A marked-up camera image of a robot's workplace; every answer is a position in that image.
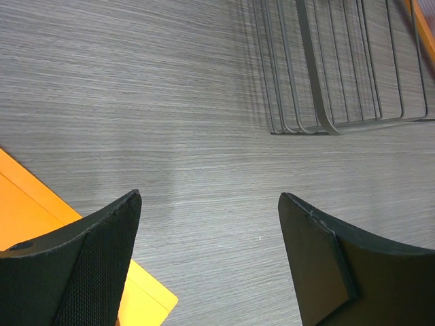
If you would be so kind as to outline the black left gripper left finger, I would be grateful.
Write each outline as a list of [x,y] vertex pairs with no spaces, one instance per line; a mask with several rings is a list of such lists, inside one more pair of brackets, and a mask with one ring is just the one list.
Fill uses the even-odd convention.
[[134,189],[1,252],[2,325],[115,325],[141,216]]

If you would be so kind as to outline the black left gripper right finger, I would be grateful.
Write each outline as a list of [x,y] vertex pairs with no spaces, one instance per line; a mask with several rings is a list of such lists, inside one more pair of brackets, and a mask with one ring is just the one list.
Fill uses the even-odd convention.
[[355,227],[291,193],[279,220],[303,325],[433,325],[434,251]]

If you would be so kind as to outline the black wire dish rack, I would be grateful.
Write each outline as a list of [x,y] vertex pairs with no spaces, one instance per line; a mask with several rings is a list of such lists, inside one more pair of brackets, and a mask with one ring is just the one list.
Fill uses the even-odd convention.
[[405,1],[250,1],[249,13],[271,134],[434,121],[434,78]]

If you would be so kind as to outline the orange wooden book rack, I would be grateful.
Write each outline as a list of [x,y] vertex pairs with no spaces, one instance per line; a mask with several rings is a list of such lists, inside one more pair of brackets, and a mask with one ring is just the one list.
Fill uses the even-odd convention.
[[434,1],[405,1],[414,14],[420,43],[432,78],[434,78]]

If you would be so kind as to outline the orange envelope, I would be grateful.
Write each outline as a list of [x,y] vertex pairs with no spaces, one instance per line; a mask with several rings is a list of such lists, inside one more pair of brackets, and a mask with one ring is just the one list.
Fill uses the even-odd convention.
[[[7,152],[1,151],[1,250],[80,219],[81,216]],[[117,325],[161,325],[176,295],[131,261]]]

